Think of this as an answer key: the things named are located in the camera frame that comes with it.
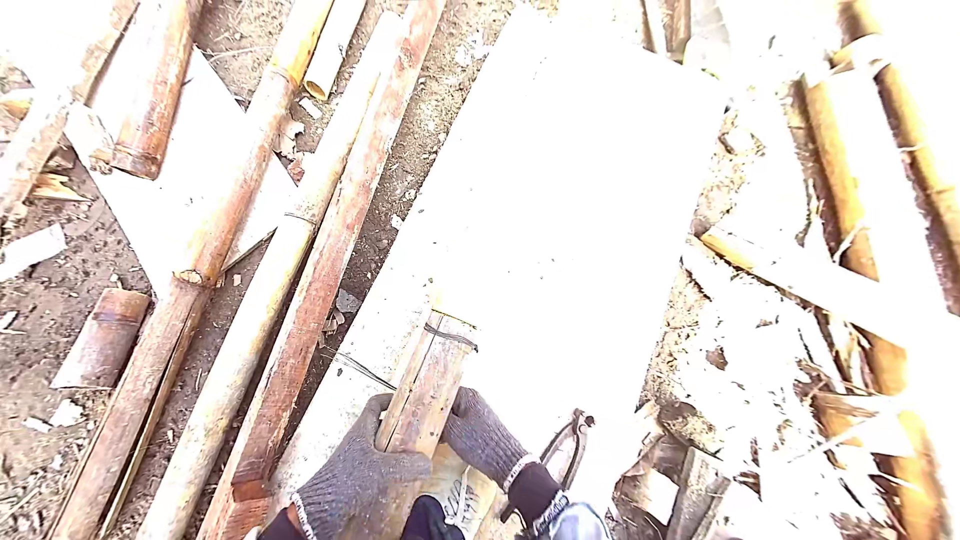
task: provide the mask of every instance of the bamboo segment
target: bamboo segment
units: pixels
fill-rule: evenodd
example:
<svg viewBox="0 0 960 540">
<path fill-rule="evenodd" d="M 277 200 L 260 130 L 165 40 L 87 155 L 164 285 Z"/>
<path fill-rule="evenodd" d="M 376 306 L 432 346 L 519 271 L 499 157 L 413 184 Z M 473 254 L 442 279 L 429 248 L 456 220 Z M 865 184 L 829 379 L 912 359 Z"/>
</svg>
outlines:
<svg viewBox="0 0 960 540">
<path fill-rule="evenodd" d="M 112 388 L 149 304 L 145 294 L 104 289 L 50 387 Z"/>
<path fill-rule="evenodd" d="M 844 38 L 850 44 L 834 57 L 836 65 L 851 59 L 857 49 L 869 44 L 876 50 L 869 51 L 870 60 L 889 61 L 884 58 L 880 47 L 883 44 L 882 29 L 865 0 L 846 0 L 838 5 L 840 25 Z M 944 225 L 949 241 L 949 251 L 953 262 L 960 265 L 960 203 L 957 201 L 957 181 L 938 165 L 938 140 L 931 140 L 926 122 L 920 114 L 920 108 L 914 99 L 910 85 L 898 68 L 898 58 L 887 63 L 876 74 L 875 81 L 880 90 L 891 125 L 895 126 L 894 135 L 901 150 L 909 157 L 910 169 L 920 185 L 937 217 Z"/>
<path fill-rule="evenodd" d="M 376 81 L 392 64 L 400 37 L 400 17 L 384 12 L 317 152 L 306 164 L 299 201 L 281 218 L 233 317 L 141 530 L 156 533 L 167 529 L 172 535 L 182 535 L 316 224 L 326 211 Z M 248 414 L 257 409 L 254 398 Z"/>
<path fill-rule="evenodd" d="M 323 101 L 329 97 L 365 4 L 364 0 L 337 0 L 330 9 L 330 17 L 303 78 L 303 87 L 313 97 Z"/>
<path fill-rule="evenodd" d="M 89 538 L 121 475 L 125 485 L 131 481 L 138 462 L 125 469 L 128 455 L 138 439 L 150 438 L 233 236 L 263 179 L 277 127 L 300 85 L 328 9 L 326 0 L 299 0 L 291 10 L 235 146 L 238 166 L 228 171 L 235 175 L 233 186 L 195 232 L 184 269 L 174 272 L 168 300 L 157 308 L 133 350 L 53 538 Z"/>
<path fill-rule="evenodd" d="M 840 234 L 852 239 L 843 265 L 858 274 L 917 294 L 932 307 L 943 305 L 925 223 L 913 204 L 913 190 L 887 126 L 871 73 L 854 68 L 808 86 L 806 102 L 833 193 Z M 908 354 L 875 334 L 864 332 L 877 389 L 903 392 L 910 382 Z M 939 535 L 940 488 L 924 452 L 923 422 L 903 414 L 903 428 L 916 441 L 916 457 L 891 457 L 889 469 L 910 484 L 901 487 L 900 516 L 914 540 Z"/>
<path fill-rule="evenodd" d="M 116 139 L 114 167 L 150 180 L 160 173 L 203 6 L 203 0 L 171 0 L 151 13 L 157 17 L 157 35 L 150 39 L 144 62 L 152 71 Z"/>
<path fill-rule="evenodd" d="M 377 82 L 253 405 L 207 511 L 202 538 L 233 538 L 237 530 L 244 528 L 238 523 L 257 523 L 265 517 L 264 486 L 272 473 L 279 438 L 316 348 L 323 320 L 333 306 L 442 9 L 440 0 L 418 2 L 410 5 L 403 18 L 399 54 Z"/>
<path fill-rule="evenodd" d="M 10 227 L 9 221 L 18 219 L 23 213 L 23 200 L 63 135 L 71 102 L 82 103 L 86 99 L 100 68 L 138 4 L 139 0 L 114 0 L 103 32 L 90 43 L 81 58 L 81 79 L 71 83 L 65 92 L 49 103 L 34 104 L 32 112 L 28 112 L 20 124 L 6 153 L 0 158 L 0 226 Z"/>
<path fill-rule="evenodd" d="M 475 340 L 473 327 L 449 315 L 434 311 L 427 325 Z M 423 331 L 374 439 L 379 451 L 433 456 L 460 388 L 464 360 L 473 351 L 461 341 Z M 399 538 L 419 488 L 418 482 L 391 486 L 382 509 L 372 509 L 367 519 L 352 519 L 338 538 Z"/>
</svg>

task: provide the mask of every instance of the split bamboo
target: split bamboo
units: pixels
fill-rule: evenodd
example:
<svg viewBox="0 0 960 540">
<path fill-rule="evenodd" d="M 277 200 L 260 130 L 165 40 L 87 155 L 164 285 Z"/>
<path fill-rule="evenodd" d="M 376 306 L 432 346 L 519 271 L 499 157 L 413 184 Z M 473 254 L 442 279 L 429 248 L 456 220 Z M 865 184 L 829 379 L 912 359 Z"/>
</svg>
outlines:
<svg viewBox="0 0 960 540">
<path fill-rule="evenodd" d="M 925 221 L 914 205 L 913 189 L 872 73 L 854 68 L 816 84 L 808 81 L 806 104 L 839 233 L 850 239 L 842 264 L 872 280 L 925 297 L 932 307 L 943 306 L 926 247 Z M 869 331 L 863 334 L 870 343 L 866 355 L 877 390 L 886 395 L 902 393 L 908 382 L 908 358 L 916 361 L 916 353 Z M 901 415 L 901 420 L 911 440 L 925 439 L 923 422 L 915 414 Z M 898 491 L 900 520 L 914 540 L 939 536 L 943 514 L 940 488 L 924 446 L 920 443 L 915 449 L 916 457 L 881 459 L 888 472 L 912 484 Z"/>
<path fill-rule="evenodd" d="M 420 66 L 437 28 L 443 0 L 411 4 L 393 65 L 377 82 L 344 173 L 324 215 L 267 368 L 233 446 L 201 538 L 233 538 L 237 523 L 266 517 L 266 482 L 273 457 L 316 348 L 323 320 L 333 306 L 380 173 L 406 111 Z"/>
<path fill-rule="evenodd" d="M 902 402 L 911 409 L 898 415 L 917 457 L 909 458 L 912 459 L 909 461 L 908 458 L 896 459 L 903 459 L 905 461 L 901 463 L 906 463 L 902 468 L 898 465 L 898 474 L 923 480 L 921 484 L 910 486 L 914 493 L 908 497 L 916 498 L 911 501 L 927 504 L 927 508 L 933 507 L 937 512 L 933 515 L 915 514 L 933 521 L 921 521 L 914 526 L 904 523 L 904 527 L 908 533 L 912 530 L 922 537 L 933 529 L 947 528 L 950 516 L 957 515 L 955 501 L 957 489 L 960 489 L 950 482 L 956 478 L 955 466 L 950 460 L 960 451 L 953 435 L 955 421 L 950 412 L 943 410 L 943 399 L 953 391 L 951 385 L 955 377 L 945 371 L 947 368 L 942 362 L 929 359 L 942 356 L 944 351 L 957 350 L 960 346 L 960 318 L 945 309 L 930 308 L 929 304 L 901 289 L 873 281 L 827 260 L 811 258 L 800 246 L 782 245 L 774 249 L 775 246 L 763 246 L 738 236 L 723 229 L 723 220 L 704 233 L 701 240 L 731 263 L 767 282 L 900 347 L 920 352 L 907 364 L 910 385 L 900 394 Z M 937 460 L 936 455 L 948 458 Z M 937 481 L 931 484 L 926 480 L 930 477 Z"/>
<path fill-rule="evenodd" d="M 33 104 L 27 112 L 20 129 L 0 158 L 0 226 L 9 228 L 13 220 L 22 216 L 23 200 L 33 189 L 36 175 L 63 135 L 70 105 L 86 100 L 100 68 L 138 4 L 139 0 L 114 0 L 105 17 L 103 32 L 89 44 L 81 58 L 81 79 L 71 82 L 56 97 L 44 99 L 42 104 Z"/>
<path fill-rule="evenodd" d="M 203 6 L 203 0 L 171 0 L 151 13 L 156 17 L 156 35 L 151 36 L 149 50 L 143 54 L 151 72 L 135 93 L 114 143 L 110 162 L 114 167 L 150 180 L 160 173 Z"/>
<path fill-rule="evenodd" d="M 100 293 L 51 388 L 112 388 L 120 376 L 150 297 L 110 287 Z"/>
<path fill-rule="evenodd" d="M 317 41 L 317 52 L 313 54 L 306 77 L 303 78 L 303 87 L 313 97 L 321 101 L 330 97 L 333 82 L 337 79 L 340 64 L 350 45 L 350 37 L 365 4 L 364 0 L 337 0 L 330 9 L 324 32 Z"/>
<path fill-rule="evenodd" d="M 340 179 L 376 81 L 393 65 L 401 36 L 399 15 L 384 12 L 317 151 L 308 159 L 298 187 L 299 201 L 280 219 L 183 428 L 141 525 L 141 530 L 154 537 L 162 531 L 177 537 L 183 534 L 290 283 Z M 250 411 L 256 409 L 256 404 L 251 405 Z"/>
<path fill-rule="evenodd" d="M 473 327 L 449 315 L 434 311 L 427 324 L 475 340 Z M 380 452 L 419 452 L 433 457 L 460 388 L 464 360 L 473 350 L 461 341 L 423 331 L 373 441 Z M 419 482 L 391 486 L 383 508 L 372 509 L 366 519 L 354 517 L 338 538 L 399 538 L 419 487 Z"/>
<path fill-rule="evenodd" d="M 875 48 L 868 53 L 871 60 L 876 57 L 876 60 L 887 62 L 875 76 L 880 99 L 890 117 L 890 124 L 895 126 L 897 144 L 909 157 L 914 179 L 944 226 L 949 242 L 947 247 L 953 262 L 960 266 L 960 202 L 957 200 L 957 181 L 938 165 L 939 141 L 930 140 L 910 85 L 898 68 L 898 64 L 906 60 L 901 57 L 894 61 L 884 58 L 882 29 L 871 13 L 869 2 L 845 0 L 838 3 L 838 9 L 840 26 L 848 45 L 834 55 L 832 63 L 843 64 L 851 59 L 857 49 L 864 47 Z"/>
<path fill-rule="evenodd" d="M 138 439 L 142 446 L 152 434 L 233 236 L 263 179 L 279 123 L 300 87 L 329 5 L 329 0 L 294 4 L 245 115 L 245 130 L 238 134 L 237 165 L 228 171 L 234 183 L 194 233 L 168 299 L 157 307 L 133 350 L 53 538 L 89 538 L 118 481 L 119 497 L 126 493 L 142 452 L 138 449 L 128 466 L 129 454 Z"/>
</svg>

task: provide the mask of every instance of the white board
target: white board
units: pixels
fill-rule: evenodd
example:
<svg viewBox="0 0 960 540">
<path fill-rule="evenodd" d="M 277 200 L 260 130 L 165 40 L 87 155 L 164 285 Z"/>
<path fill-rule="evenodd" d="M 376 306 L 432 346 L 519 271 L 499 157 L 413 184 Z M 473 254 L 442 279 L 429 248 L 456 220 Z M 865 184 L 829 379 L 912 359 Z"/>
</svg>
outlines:
<svg viewBox="0 0 960 540">
<path fill-rule="evenodd" d="M 151 6 L 146 2 L 139 9 Z M 53 8 L 49 13 L 50 16 L 43 18 L 42 34 L 46 36 L 56 35 L 57 28 L 83 26 L 70 18 L 76 13 L 67 16 L 67 12 Z M 150 34 L 146 22 L 149 18 L 134 15 L 101 73 L 100 83 L 87 100 L 114 140 L 120 133 L 132 97 L 143 88 L 145 74 L 139 53 Z M 51 48 L 25 35 L 13 40 L 10 48 L 14 60 L 23 66 L 39 89 L 56 90 L 63 85 L 66 70 L 59 51 L 75 51 L 79 47 L 76 43 L 83 39 L 72 37 L 68 42 L 73 45 L 66 47 L 58 40 L 58 47 Z M 193 232 L 233 183 L 238 165 L 234 135 L 242 130 L 243 119 L 243 110 L 196 47 L 180 92 L 166 159 L 155 181 L 117 169 L 106 175 L 91 169 L 89 154 L 100 141 L 98 126 L 79 111 L 68 117 L 64 132 L 116 216 L 159 299 L 168 294 L 172 272 L 183 262 Z M 234 237 L 226 266 L 270 234 L 280 215 L 290 206 L 296 188 L 279 159 L 271 157 L 247 221 Z"/>
<path fill-rule="evenodd" d="M 399 378 L 431 305 L 479 328 L 463 384 L 539 454 L 596 419 L 571 493 L 606 508 L 724 111 L 713 80 L 518 5 L 341 346 Z M 289 501 L 378 386 L 334 362 L 274 477 Z"/>
</svg>

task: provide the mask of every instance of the knit work glove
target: knit work glove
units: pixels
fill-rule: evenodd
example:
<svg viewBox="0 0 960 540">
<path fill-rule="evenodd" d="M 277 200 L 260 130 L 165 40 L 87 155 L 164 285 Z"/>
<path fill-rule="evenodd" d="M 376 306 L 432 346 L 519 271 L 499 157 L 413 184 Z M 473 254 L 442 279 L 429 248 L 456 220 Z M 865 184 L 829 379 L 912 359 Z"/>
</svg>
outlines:
<svg viewBox="0 0 960 540">
<path fill-rule="evenodd" d="M 510 487 L 504 488 L 504 482 L 508 477 L 513 481 L 519 473 L 515 469 L 524 465 L 520 460 L 528 458 L 527 451 L 507 431 L 480 394 L 463 386 L 450 408 L 441 440 L 450 445 L 467 465 L 487 475 L 504 491 Z"/>
<path fill-rule="evenodd" d="M 323 467 L 297 490 L 293 502 L 310 540 L 332 539 L 353 515 L 384 503 L 387 488 L 430 476 L 430 458 L 418 453 L 383 453 L 373 447 L 380 413 L 392 394 L 370 398 L 360 418 Z"/>
</svg>

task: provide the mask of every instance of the glove cuff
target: glove cuff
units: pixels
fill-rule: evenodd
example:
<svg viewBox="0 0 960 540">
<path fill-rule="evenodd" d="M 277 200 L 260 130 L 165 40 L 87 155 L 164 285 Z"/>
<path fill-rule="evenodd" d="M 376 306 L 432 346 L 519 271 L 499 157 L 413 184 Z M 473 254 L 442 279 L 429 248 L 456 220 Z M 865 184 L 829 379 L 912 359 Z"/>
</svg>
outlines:
<svg viewBox="0 0 960 540">
<path fill-rule="evenodd" d="M 522 471 L 527 465 L 537 462 L 539 462 L 539 460 L 533 454 L 526 454 L 521 457 L 516 462 L 516 465 L 514 465 L 514 468 L 510 470 L 510 473 L 507 474 L 507 477 L 503 480 L 503 492 L 510 493 L 510 486 L 514 483 L 516 477 L 519 476 L 520 471 Z"/>
<path fill-rule="evenodd" d="M 291 497 L 307 540 L 332 539 L 346 523 L 342 505 L 334 496 L 332 479 L 317 479 L 323 469 Z"/>
</svg>

